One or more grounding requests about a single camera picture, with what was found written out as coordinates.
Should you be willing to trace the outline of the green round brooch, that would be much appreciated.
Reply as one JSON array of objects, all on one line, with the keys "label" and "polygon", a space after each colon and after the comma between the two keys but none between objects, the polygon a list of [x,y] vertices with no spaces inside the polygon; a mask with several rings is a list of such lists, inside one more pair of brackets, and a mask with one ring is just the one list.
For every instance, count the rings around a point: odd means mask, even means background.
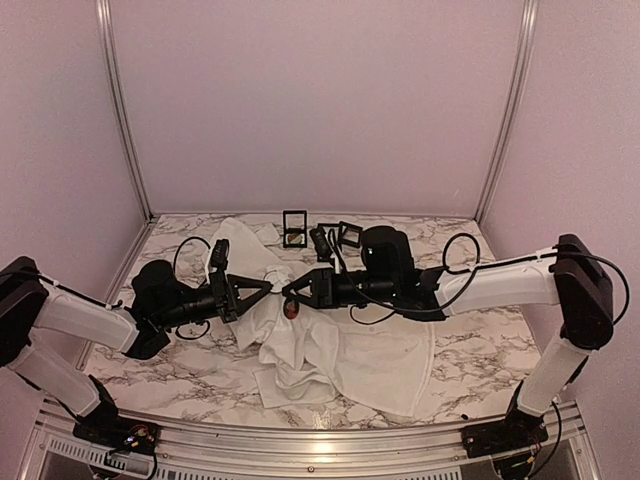
[{"label": "green round brooch", "polygon": [[300,229],[290,229],[287,231],[287,240],[291,243],[301,242],[304,231]]}]

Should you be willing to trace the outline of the white button shirt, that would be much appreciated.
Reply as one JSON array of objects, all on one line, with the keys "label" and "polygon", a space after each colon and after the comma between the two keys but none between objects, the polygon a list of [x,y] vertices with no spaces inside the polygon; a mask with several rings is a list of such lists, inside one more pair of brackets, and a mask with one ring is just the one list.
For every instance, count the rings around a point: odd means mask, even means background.
[{"label": "white button shirt", "polygon": [[[230,242],[232,273],[263,279],[268,268],[284,265],[295,275],[298,261],[283,261],[244,223],[227,218],[213,240]],[[298,316],[283,314],[281,294],[268,294],[231,323],[240,349],[257,344],[254,377],[267,408],[319,404],[342,395],[375,410],[411,416],[429,382],[434,362],[434,328],[399,316],[375,323],[379,310],[367,311],[366,324],[345,310],[303,306]]]}]

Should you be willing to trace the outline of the blue round brooch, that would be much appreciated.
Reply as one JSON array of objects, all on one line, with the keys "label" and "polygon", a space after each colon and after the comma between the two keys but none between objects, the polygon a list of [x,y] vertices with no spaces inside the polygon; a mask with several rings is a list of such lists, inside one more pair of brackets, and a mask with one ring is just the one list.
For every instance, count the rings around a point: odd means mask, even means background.
[{"label": "blue round brooch", "polygon": [[263,280],[271,284],[271,294],[281,294],[292,280],[292,271],[284,265],[271,266],[266,270]]}]

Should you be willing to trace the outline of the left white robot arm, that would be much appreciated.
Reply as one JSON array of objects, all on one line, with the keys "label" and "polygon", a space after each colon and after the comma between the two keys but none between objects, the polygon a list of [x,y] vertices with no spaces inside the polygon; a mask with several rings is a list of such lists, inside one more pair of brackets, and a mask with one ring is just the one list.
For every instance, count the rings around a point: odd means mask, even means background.
[{"label": "left white robot arm", "polygon": [[53,396],[106,445],[125,438],[126,423],[96,379],[80,373],[41,338],[54,331],[149,360],[170,343],[169,332],[218,317],[236,321],[272,285],[218,267],[198,288],[177,280],[166,260],[147,263],[132,281],[129,307],[107,305],[44,277],[22,256],[1,272],[1,364]]}]

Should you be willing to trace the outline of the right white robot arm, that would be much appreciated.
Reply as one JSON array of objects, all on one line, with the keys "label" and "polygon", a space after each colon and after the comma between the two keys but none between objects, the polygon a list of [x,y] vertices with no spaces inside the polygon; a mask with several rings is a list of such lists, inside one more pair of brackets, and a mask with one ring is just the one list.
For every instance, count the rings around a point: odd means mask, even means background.
[{"label": "right white robot arm", "polygon": [[334,240],[321,240],[321,250],[336,255],[335,266],[309,271],[286,285],[283,296],[317,310],[375,304],[421,322],[513,305],[560,307],[558,336],[517,388],[509,415],[496,425],[495,438],[506,448],[519,446],[533,433],[533,418],[546,412],[590,354],[613,336],[612,281],[602,260],[573,234],[528,256],[460,270],[418,268],[407,235],[390,226],[363,231],[360,245],[364,267],[350,271]]}]

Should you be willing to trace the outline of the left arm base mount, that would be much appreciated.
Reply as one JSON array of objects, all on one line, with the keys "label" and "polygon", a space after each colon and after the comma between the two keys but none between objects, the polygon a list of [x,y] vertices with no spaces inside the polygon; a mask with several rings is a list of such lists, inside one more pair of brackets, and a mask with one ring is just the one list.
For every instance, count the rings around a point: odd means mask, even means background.
[{"label": "left arm base mount", "polygon": [[109,447],[113,453],[139,453],[153,456],[160,427],[153,422],[123,417],[104,385],[92,375],[98,404],[85,415],[76,414],[73,435],[76,438]]}]

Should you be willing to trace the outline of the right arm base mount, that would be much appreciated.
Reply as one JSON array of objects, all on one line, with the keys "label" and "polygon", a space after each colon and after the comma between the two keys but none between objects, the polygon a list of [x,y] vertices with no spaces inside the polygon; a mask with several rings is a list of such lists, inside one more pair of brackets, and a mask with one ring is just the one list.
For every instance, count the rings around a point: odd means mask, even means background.
[{"label": "right arm base mount", "polygon": [[466,426],[461,430],[462,445],[469,458],[530,447],[549,439],[544,416],[532,416],[518,408],[522,385],[520,383],[516,388],[503,419]]}]

